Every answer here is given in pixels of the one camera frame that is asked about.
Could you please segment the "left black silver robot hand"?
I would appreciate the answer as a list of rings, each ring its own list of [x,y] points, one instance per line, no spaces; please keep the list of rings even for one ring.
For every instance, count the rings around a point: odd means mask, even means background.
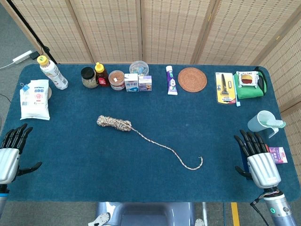
[[[19,162],[21,154],[32,127],[27,124],[9,130],[0,144],[0,186],[1,188],[15,181],[16,177],[32,173],[42,165],[42,162],[34,166],[21,169]]]

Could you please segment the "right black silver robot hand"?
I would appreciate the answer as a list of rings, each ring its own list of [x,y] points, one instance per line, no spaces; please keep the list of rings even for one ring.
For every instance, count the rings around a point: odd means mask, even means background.
[[[268,147],[259,133],[240,130],[243,139],[235,135],[239,147],[246,157],[249,171],[242,170],[239,166],[235,170],[243,177],[253,180],[257,187],[270,189],[277,187],[281,177]]]

